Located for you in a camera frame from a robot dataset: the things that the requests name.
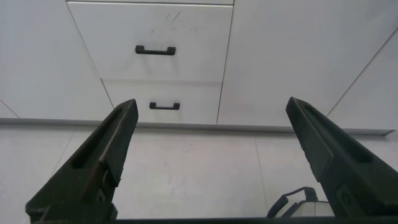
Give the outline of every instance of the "white drawer front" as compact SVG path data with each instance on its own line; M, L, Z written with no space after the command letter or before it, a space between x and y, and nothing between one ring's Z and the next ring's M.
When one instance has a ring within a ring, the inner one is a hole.
M114 106L130 99L136 99L138 105L138 122L177 123L177 124L216 124L218 103L220 102L221 84L196 83L152 83L123 82L104 80L104 85ZM179 103L179 110L150 109L156 107L173 107Z
M157 2L157 3L189 3L189 4L234 4L234 0L73 0L95 2Z
M222 82L232 6L69 2L101 78ZM175 55L137 54L136 47Z

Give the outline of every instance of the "gray floor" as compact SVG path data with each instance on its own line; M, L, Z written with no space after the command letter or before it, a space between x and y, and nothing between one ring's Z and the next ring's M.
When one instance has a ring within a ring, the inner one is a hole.
M26 202L93 130L0 125L0 222L28 223ZM398 134L355 137L398 170ZM118 218L264 217L303 186L327 200L294 134L137 129L114 203Z

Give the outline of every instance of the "white cabinet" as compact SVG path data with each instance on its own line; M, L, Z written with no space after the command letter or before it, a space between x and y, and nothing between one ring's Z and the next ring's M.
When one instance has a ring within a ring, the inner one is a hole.
M290 126L291 96L328 114L397 12L385 0L235 0L218 124Z
M112 106L66 1L0 8L0 98L20 118L104 119Z
M398 129L398 32L329 114L342 128Z
M14 112L10 110L1 100L0 100L0 118L18 118Z
M232 6L68 5L101 78L223 81Z
M114 105L131 98L136 99L139 122L175 124L216 124L217 122L221 83L104 80L104 85Z
M154 3L187 3L187 4L234 4L234 0L74 0L85 2L154 2Z

